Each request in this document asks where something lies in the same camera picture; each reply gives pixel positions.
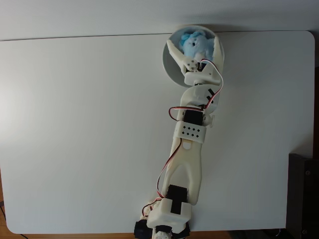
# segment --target white wall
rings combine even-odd
[[[318,38],[318,10],[318,0],[0,0],[0,40],[171,33],[183,24]]]

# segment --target robotic arm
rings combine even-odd
[[[223,55],[218,37],[214,37],[213,61],[185,56],[171,40],[167,41],[170,55],[181,69],[184,82],[191,87],[181,97],[180,106],[169,109],[176,120],[170,158],[162,191],[158,198],[142,209],[141,220],[136,222],[134,234],[139,239],[182,239],[189,235],[188,221],[191,207],[196,205],[201,184],[201,147],[205,141],[206,127],[212,127],[211,113],[218,104],[223,87]],[[176,119],[172,110],[178,110]],[[170,184],[176,169],[183,165],[189,178],[187,188]]]

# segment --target wooden floor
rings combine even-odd
[[[0,202],[3,201],[2,183],[0,177]],[[6,227],[4,216],[0,211],[0,239],[23,239],[19,234],[13,234]],[[133,239],[133,233],[116,234],[32,234],[25,235],[29,239],[82,239],[82,238],[108,238],[108,239]],[[188,239],[231,239],[227,232],[192,232]]]

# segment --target plush toy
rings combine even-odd
[[[185,56],[190,56],[200,62],[203,58],[213,60],[214,39],[207,39],[204,31],[192,34],[184,33],[179,42],[179,48]]]

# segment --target white table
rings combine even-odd
[[[14,233],[132,232],[155,196],[185,88],[169,35],[0,42],[0,166]],[[224,79],[192,230],[283,228],[288,154],[311,156],[314,39],[221,33]]]

